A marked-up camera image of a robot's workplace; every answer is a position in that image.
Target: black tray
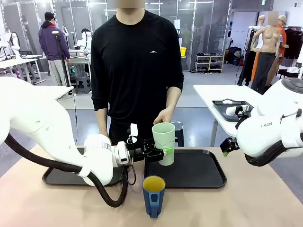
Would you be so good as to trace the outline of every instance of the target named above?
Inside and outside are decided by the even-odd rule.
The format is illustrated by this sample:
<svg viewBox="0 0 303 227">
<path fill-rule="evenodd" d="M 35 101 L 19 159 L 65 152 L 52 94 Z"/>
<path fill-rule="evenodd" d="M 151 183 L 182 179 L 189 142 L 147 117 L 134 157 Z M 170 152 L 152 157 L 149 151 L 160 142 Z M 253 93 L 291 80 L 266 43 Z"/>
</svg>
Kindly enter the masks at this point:
<svg viewBox="0 0 303 227">
<path fill-rule="evenodd" d="M 78 148 L 78 151 L 83 154 L 84 148 Z M 107 186 L 112 186 L 117 184 L 122 179 L 122 167 L 114 168 L 113 179 Z M 42 180 L 46 184 L 55 184 L 55 185 L 88 185 L 85 183 L 82 177 L 77 176 L 74 173 L 64 172 L 59 169 L 49 168 L 42 177 Z"/>
<path fill-rule="evenodd" d="M 144 177 L 160 176 L 166 188 L 220 188 L 226 182 L 216 156 L 207 150 L 175 150 L 170 166 L 145 162 Z"/>
<path fill-rule="evenodd" d="M 232 101 L 231 104 L 225 104 L 223 103 L 224 101 Z M 251 111 L 254 107 L 252 105 L 250 105 L 249 103 L 245 102 L 245 101 L 234 101 L 232 99 L 224 99 L 221 101 L 213 101 L 214 106 L 217 108 L 217 110 L 219 111 L 219 113 L 221 114 L 221 116 L 227 120 L 228 122 L 238 122 L 239 118 L 234 114 L 234 115 L 227 115 L 226 114 L 226 109 L 229 107 L 234 107 L 234 106 L 238 106 L 238 105 L 248 105 L 248 111 Z"/>
</svg>

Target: ceiling light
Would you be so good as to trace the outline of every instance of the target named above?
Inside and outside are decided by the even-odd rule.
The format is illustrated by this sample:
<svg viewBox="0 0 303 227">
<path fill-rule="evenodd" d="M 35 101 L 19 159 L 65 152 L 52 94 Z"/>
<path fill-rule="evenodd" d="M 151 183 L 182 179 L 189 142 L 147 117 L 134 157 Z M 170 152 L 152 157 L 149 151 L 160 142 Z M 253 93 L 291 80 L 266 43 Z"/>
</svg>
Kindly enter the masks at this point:
<svg viewBox="0 0 303 227">
<path fill-rule="evenodd" d="M 190 3 L 213 3 L 213 1 L 191 1 Z"/>
</svg>

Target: yellow bucket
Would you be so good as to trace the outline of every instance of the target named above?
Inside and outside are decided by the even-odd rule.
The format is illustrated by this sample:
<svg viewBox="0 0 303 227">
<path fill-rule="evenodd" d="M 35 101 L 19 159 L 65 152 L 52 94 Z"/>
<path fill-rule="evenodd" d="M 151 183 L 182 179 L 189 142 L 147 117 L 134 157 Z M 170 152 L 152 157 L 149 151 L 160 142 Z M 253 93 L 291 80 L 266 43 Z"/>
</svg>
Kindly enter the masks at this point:
<svg viewBox="0 0 303 227">
<path fill-rule="evenodd" d="M 185 57 L 186 47 L 180 47 L 181 57 Z"/>
</svg>

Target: man's hand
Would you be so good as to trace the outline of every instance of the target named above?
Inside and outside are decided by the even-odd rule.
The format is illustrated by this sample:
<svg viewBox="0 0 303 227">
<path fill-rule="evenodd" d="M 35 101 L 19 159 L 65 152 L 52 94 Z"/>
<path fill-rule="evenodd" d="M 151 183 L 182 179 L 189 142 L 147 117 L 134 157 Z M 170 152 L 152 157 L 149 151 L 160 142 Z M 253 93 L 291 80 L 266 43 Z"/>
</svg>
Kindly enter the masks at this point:
<svg viewBox="0 0 303 227">
<path fill-rule="evenodd" d="M 174 108 L 168 107 L 162 110 L 158 117 L 154 120 L 153 124 L 158 124 L 160 122 L 171 122 L 172 114 L 174 113 Z"/>
</svg>

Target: white table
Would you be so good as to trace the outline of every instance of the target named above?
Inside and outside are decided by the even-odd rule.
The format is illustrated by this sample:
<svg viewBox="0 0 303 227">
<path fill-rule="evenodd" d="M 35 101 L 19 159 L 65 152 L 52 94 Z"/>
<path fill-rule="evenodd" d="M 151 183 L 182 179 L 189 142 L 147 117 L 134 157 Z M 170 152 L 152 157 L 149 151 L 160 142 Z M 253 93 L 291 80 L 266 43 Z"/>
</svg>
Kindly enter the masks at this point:
<svg viewBox="0 0 303 227">
<path fill-rule="evenodd" d="M 89 76 L 91 76 L 90 72 L 90 58 L 88 57 L 78 57 L 78 56 L 71 56 L 70 58 L 71 62 L 70 65 L 89 65 Z"/>
<path fill-rule="evenodd" d="M 19 73 L 22 74 L 22 68 L 24 68 L 25 74 L 27 76 L 27 81 L 28 81 L 28 83 L 31 83 L 30 76 L 29 76 L 28 69 L 27 69 L 27 63 L 32 62 L 32 61 L 34 61 L 37 66 L 37 71 L 38 71 L 38 75 L 39 75 L 39 79 L 40 79 L 40 81 L 38 81 L 37 84 L 39 84 L 45 80 L 41 79 L 41 74 L 40 74 L 39 67 L 37 65 L 36 58 L 30 58 L 30 59 L 17 58 L 17 59 L 9 59 L 9 60 L 5 60 L 5 61 L 0 61 L 0 69 L 4 70 L 4 69 L 9 68 L 10 73 L 13 74 L 12 69 L 15 66 L 18 69 Z M 32 76 L 34 77 L 35 72 L 32 67 L 31 67 L 31 73 L 32 73 Z"/>
<path fill-rule="evenodd" d="M 28 54 L 28 55 L 22 55 L 22 58 L 38 58 L 41 57 L 41 54 Z"/>
<path fill-rule="evenodd" d="M 37 93 L 40 93 L 43 97 L 48 97 L 51 99 L 58 99 L 73 90 L 73 86 L 35 86 Z"/>
<path fill-rule="evenodd" d="M 210 146 L 214 146 L 217 134 L 218 123 L 222 126 L 226 134 L 236 137 L 237 130 L 235 128 L 236 122 L 228 122 L 225 120 L 218 110 L 215 108 L 213 101 L 232 99 L 235 101 L 246 101 L 253 107 L 257 106 L 258 100 L 262 97 L 258 92 L 250 89 L 247 86 L 238 85 L 194 85 L 194 89 L 199 96 L 206 103 L 207 108 L 214 116 L 214 124 L 212 130 L 212 137 Z"/>
</svg>

